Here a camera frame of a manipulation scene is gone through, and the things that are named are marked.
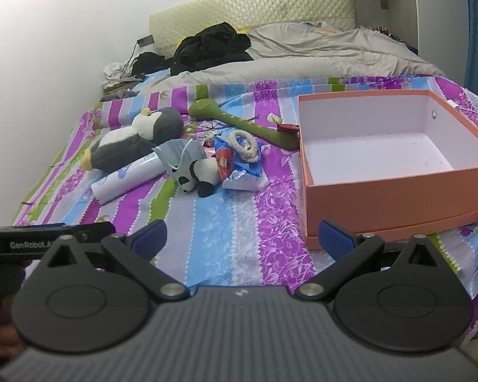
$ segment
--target penguin plush toy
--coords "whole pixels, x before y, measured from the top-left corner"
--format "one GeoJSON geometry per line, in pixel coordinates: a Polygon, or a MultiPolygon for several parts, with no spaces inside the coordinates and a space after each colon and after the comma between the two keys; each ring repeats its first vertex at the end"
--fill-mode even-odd
{"type": "Polygon", "coordinates": [[[144,108],[131,126],[108,132],[83,154],[83,169],[100,169],[109,174],[152,153],[152,148],[180,138],[184,122],[172,107],[151,111],[144,108]]]}

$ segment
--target panda plush toy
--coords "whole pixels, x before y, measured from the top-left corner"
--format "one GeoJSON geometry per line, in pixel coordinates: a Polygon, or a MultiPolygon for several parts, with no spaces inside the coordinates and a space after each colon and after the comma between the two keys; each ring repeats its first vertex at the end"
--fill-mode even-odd
{"type": "Polygon", "coordinates": [[[177,168],[172,168],[172,173],[184,192],[197,187],[201,198],[214,194],[216,185],[220,183],[220,171],[215,157],[182,162],[177,168]]]}

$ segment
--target striped bedsheet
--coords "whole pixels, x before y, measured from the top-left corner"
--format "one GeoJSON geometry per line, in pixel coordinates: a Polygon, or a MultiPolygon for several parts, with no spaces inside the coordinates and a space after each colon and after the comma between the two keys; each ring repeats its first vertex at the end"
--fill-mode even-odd
{"type": "MultiPolygon", "coordinates": [[[[208,198],[184,194],[164,174],[100,206],[90,185],[100,174],[79,168],[84,150],[110,130],[131,124],[143,107],[177,108],[185,135],[211,139],[230,128],[218,121],[194,122],[188,107],[210,97],[222,109],[265,126],[297,123],[297,96],[338,90],[429,89],[452,99],[478,127],[478,97],[451,81],[432,76],[347,77],[259,81],[247,84],[197,85],[149,96],[99,103],[84,113],[69,143],[28,194],[15,225],[109,220],[131,234],[154,219],[164,219],[168,242],[152,260],[188,286],[287,285],[294,290],[332,263],[323,252],[309,253],[300,229],[300,158],[273,145],[262,149],[269,187],[254,194],[219,189],[208,198]]],[[[433,234],[464,287],[474,298],[478,327],[478,223],[433,234]]]]}

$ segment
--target blue gripper pad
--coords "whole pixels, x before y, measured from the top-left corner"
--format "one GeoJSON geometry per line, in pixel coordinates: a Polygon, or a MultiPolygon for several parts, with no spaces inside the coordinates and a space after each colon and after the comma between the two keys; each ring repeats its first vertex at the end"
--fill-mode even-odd
{"type": "Polygon", "coordinates": [[[335,261],[351,252],[356,247],[356,240],[335,228],[332,224],[321,221],[317,235],[319,244],[335,261]]]}
{"type": "Polygon", "coordinates": [[[167,225],[156,219],[126,238],[126,244],[141,258],[151,261],[167,243],[167,225]]]}

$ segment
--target wall outlet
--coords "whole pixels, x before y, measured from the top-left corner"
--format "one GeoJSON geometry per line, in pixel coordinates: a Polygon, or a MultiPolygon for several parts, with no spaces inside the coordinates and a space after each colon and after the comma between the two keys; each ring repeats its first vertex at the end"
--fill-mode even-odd
{"type": "Polygon", "coordinates": [[[136,40],[136,42],[138,43],[138,46],[142,48],[150,44],[154,44],[154,37],[152,37],[152,35],[148,35],[146,37],[136,40]]]}

